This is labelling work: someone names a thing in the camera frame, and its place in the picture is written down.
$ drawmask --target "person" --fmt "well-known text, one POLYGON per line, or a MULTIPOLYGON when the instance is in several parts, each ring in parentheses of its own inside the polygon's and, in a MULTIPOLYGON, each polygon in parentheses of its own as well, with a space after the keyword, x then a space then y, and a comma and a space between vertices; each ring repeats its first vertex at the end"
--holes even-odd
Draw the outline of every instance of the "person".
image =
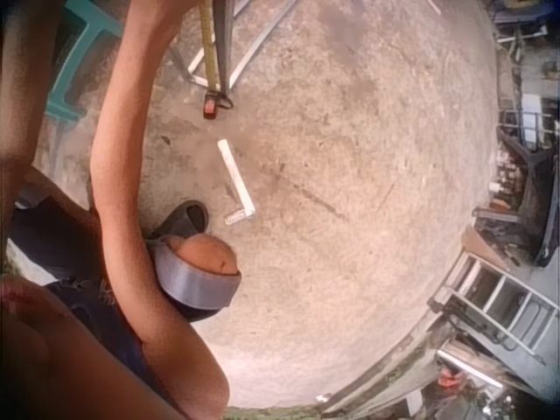
MULTIPOLYGON (((107 407, 106 402, 116 403, 116 391, 136 397, 145 393, 127 376, 129 372, 119 370, 116 360, 92 345, 90 334, 135 374, 133 379, 141 379, 157 394, 146 397, 151 411, 142 411, 138 418, 150 418, 154 407, 161 409, 163 400, 188 418, 220 417, 227 406, 227 379, 191 322, 229 305, 241 281, 235 253, 225 242, 204 233, 208 215, 196 201, 179 205, 148 240, 142 237, 137 215, 152 84, 166 47, 179 31, 182 16, 195 4, 185 0, 132 0, 130 4, 91 152, 98 220, 40 172, 28 169, 21 177, 21 168, 25 167, 22 162, 32 160, 24 153, 24 158, 12 159, 17 164, 4 165, 10 153, 2 148, 3 183, 9 187, 2 190, 3 231, 7 226, 4 217, 12 213, 10 238, 59 280, 46 288, 17 277, 2 281, 3 327, 7 325, 3 335, 11 334, 3 340, 3 352, 12 361, 7 363, 5 375, 27 389, 24 395, 31 393, 38 410, 55 410, 52 401, 62 398, 70 383, 76 388, 69 395, 76 398, 69 403, 68 412, 71 408, 79 410, 81 404, 93 410, 92 406, 98 405, 92 403, 95 398, 107 398, 102 404, 107 407), (5 201, 14 191, 17 206, 12 210, 5 201), (28 354, 18 352, 18 343, 29 348, 28 354), (25 363, 26 357, 31 358, 31 364, 25 363), (45 363, 49 369, 54 368, 57 380, 41 394, 40 385, 48 382, 41 376, 46 371, 45 363), (77 368, 82 380, 72 370, 77 368), (109 379, 113 371, 120 381, 109 379), (87 378, 91 383, 84 384, 87 378), (99 387, 106 387, 100 393, 102 397, 80 393, 86 390, 95 394, 99 387)), ((4 51, 7 38, 4 35, 4 51)), ((3 116, 10 103, 10 96, 4 96, 5 61, 4 55, 3 116)), ((43 104, 45 94, 44 89, 30 93, 43 95, 43 104)), ((5 123, 10 125, 11 121, 2 119, 2 131, 5 123)), ((24 134, 20 138, 31 139, 28 143, 36 145, 32 135, 24 134)), ((9 137, 8 143, 15 143, 16 137, 9 137)), ((34 153, 33 147, 24 149, 34 153)), ((124 406, 140 411, 137 406, 124 406)), ((166 413, 174 418, 170 411, 166 413)), ((103 416, 113 418, 107 413, 103 416)))

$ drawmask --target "white stick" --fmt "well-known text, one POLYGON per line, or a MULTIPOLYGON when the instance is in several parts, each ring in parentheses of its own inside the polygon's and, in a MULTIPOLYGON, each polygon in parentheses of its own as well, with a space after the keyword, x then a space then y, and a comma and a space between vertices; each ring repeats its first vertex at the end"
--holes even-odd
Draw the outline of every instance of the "white stick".
POLYGON ((225 221, 226 224, 232 225, 237 221, 241 221, 249 216, 255 214, 255 205, 253 204, 253 200, 249 196, 249 191, 247 191, 247 187, 243 182, 242 175, 239 173, 239 169, 237 168, 237 164, 235 163, 234 155, 229 148, 228 140, 225 138, 218 142, 218 148, 220 149, 221 157, 224 159, 224 164, 226 164, 227 171, 229 172, 229 176, 234 183, 235 190, 237 191, 237 195, 241 203, 243 204, 243 209, 237 210, 234 213, 229 214, 226 216, 225 221))
POLYGON ((428 0, 428 3, 430 4, 431 8, 432 8, 439 16, 441 16, 441 10, 436 6, 436 4, 433 2, 433 0, 428 0))

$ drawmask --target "metal pole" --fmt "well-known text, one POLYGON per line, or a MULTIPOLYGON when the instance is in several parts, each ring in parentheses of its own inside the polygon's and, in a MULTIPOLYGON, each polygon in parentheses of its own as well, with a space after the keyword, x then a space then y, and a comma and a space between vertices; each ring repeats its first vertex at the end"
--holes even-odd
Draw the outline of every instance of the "metal pole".
POLYGON ((280 20, 284 17, 284 15, 286 13, 288 13, 288 11, 296 3, 296 1, 297 0, 288 0, 286 3, 284 3, 282 9, 279 10, 276 15, 274 15, 272 20, 265 26, 265 28, 262 30, 262 32, 259 34, 259 36, 256 37, 256 39, 255 39, 255 41, 253 41, 253 44, 251 45, 251 47, 248 49, 247 52, 245 52, 245 55, 243 56, 243 58, 241 59, 241 61, 237 65, 237 67, 235 68, 234 72, 231 73, 231 76, 229 77, 229 87, 230 88, 232 88, 234 86, 234 84, 237 82, 237 79, 241 75, 242 71, 245 69, 247 64, 251 61, 251 59, 255 55, 256 51, 261 46, 261 44, 269 36, 269 34, 276 27, 276 25, 278 25, 278 22, 280 22, 280 20))
POLYGON ((216 56, 220 91, 229 92, 229 67, 231 64, 231 38, 234 30, 234 0, 213 0, 213 33, 216 38, 216 56))

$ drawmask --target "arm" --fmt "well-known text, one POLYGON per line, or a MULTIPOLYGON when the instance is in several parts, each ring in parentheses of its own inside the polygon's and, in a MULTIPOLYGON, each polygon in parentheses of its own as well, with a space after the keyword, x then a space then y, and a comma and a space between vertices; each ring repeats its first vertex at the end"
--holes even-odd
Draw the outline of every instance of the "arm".
POLYGON ((117 302, 143 343, 143 354, 189 417, 218 417, 228 385, 198 334, 158 288, 141 236, 137 195, 151 87, 165 48, 189 5, 132 2, 94 137, 91 175, 103 254, 117 302), (145 7, 167 6, 163 15, 145 7))
POLYGON ((20 0, 4 17, 0 86, 0 258, 45 112, 62 0, 20 0))

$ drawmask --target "ladder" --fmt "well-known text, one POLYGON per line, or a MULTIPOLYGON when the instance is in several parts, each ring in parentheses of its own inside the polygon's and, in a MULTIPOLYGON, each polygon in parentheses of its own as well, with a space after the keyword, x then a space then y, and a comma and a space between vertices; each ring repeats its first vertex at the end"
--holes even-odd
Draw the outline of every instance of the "ladder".
POLYGON ((550 300, 537 290, 529 287, 521 280, 515 278, 511 274, 496 267, 495 265, 480 258, 477 255, 465 252, 464 255, 462 255, 462 258, 459 258, 459 261, 464 265, 470 265, 471 268, 465 273, 463 281, 459 283, 457 288, 453 288, 447 285, 445 286, 447 290, 460 302, 467 305, 473 311, 477 312, 486 322, 498 329, 503 334, 502 339, 500 340, 500 344, 502 344, 507 350, 511 351, 514 350, 517 346, 521 347, 523 350, 537 359, 540 363, 545 364, 543 358, 539 356, 536 351, 539 345, 543 342, 543 338, 546 336, 548 330, 552 326, 554 319, 560 315, 560 307, 558 307, 558 304, 554 303, 552 300, 550 300), (480 272, 484 269, 490 269, 491 271, 494 271, 494 273, 499 274, 500 279, 498 280, 497 284, 491 291, 484 304, 480 307, 480 305, 476 305, 467 296, 471 288, 475 285, 475 281, 479 277, 480 272), (514 316, 506 325, 504 325, 497 319, 491 317, 489 312, 490 309, 493 308, 494 305, 496 305, 496 302, 501 299, 501 294, 503 294, 504 286, 509 283, 515 284, 518 289, 521 289, 523 296, 514 316), (539 319, 539 317, 533 317, 524 333, 516 334, 515 328, 523 318, 523 315, 527 314, 530 305, 538 306, 539 311, 537 315, 541 313, 541 310, 544 310, 544 319, 541 320, 540 323, 537 323, 536 321, 539 319), (530 339, 527 339, 529 332, 534 333, 532 334, 532 337, 530 339), (513 348, 505 346, 504 341, 506 339, 511 339, 516 344, 516 346, 514 346, 513 348))

